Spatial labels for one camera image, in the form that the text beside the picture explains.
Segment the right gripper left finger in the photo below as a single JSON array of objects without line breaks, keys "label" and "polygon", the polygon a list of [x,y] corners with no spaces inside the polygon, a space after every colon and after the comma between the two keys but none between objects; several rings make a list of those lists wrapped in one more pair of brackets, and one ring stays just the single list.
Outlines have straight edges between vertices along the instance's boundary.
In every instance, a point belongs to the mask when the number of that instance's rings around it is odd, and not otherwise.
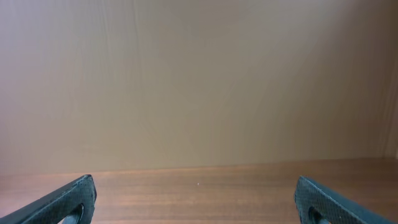
[{"label": "right gripper left finger", "polygon": [[92,175],[83,175],[1,218],[1,224],[90,224],[96,202]]}]

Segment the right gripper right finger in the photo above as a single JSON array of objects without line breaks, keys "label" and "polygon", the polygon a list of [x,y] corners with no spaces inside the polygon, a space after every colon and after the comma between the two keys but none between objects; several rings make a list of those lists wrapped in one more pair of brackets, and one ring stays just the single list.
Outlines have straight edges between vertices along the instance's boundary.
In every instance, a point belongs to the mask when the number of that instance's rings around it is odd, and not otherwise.
[{"label": "right gripper right finger", "polygon": [[393,224],[392,221],[304,176],[297,181],[294,201],[301,224]]}]

